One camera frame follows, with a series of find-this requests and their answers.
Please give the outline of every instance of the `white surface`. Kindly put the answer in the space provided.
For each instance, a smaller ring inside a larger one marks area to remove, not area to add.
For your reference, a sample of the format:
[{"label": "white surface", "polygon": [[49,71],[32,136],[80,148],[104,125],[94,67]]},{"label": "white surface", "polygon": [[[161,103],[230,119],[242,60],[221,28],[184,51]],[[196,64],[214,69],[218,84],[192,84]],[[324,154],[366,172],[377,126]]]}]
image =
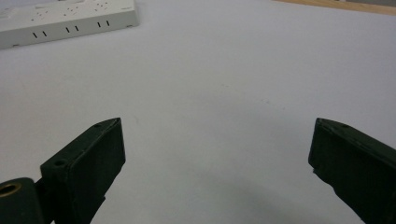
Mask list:
[{"label": "white surface", "polygon": [[77,135],[121,117],[127,163],[92,223],[362,223],[307,157],[317,117],[396,147],[396,17],[137,7],[134,29],[0,51],[0,182],[37,180]]},{"label": "white surface", "polygon": [[0,10],[0,49],[138,24],[134,0],[69,0]]}]

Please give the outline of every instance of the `white table surface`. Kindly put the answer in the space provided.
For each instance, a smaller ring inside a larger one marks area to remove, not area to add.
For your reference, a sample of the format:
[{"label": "white table surface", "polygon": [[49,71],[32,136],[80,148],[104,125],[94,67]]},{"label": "white table surface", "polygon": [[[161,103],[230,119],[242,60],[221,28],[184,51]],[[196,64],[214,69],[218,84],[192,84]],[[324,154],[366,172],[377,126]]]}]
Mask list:
[{"label": "white table surface", "polygon": [[317,117],[396,147],[396,17],[137,6],[135,28],[0,51],[0,182],[37,180],[80,133],[121,117],[127,163],[92,223],[362,223],[307,157]]}]

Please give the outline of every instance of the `screw hole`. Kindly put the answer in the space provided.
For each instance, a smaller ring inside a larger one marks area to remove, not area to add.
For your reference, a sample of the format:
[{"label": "screw hole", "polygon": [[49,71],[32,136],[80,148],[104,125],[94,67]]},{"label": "screw hole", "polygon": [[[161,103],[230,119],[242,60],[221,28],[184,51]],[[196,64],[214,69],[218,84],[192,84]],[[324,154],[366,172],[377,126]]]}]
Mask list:
[{"label": "screw hole", "polygon": [[0,187],[0,198],[11,195],[11,194],[17,192],[20,188],[21,188],[20,183],[12,183],[12,184],[4,185],[4,186]]},{"label": "screw hole", "polygon": [[66,164],[66,160],[56,161],[54,164],[55,164],[55,166],[63,166]]}]

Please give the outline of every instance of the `wooden edge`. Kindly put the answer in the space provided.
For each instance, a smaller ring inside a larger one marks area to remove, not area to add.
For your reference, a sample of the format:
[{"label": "wooden edge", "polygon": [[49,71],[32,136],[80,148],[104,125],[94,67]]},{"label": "wooden edge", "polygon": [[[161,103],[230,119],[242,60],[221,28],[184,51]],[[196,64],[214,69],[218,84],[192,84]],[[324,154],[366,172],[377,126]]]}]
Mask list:
[{"label": "wooden edge", "polygon": [[277,2],[295,3],[315,7],[332,7],[353,11],[372,12],[396,16],[396,7],[385,7],[363,3],[340,2],[335,0],[275,0]]}]

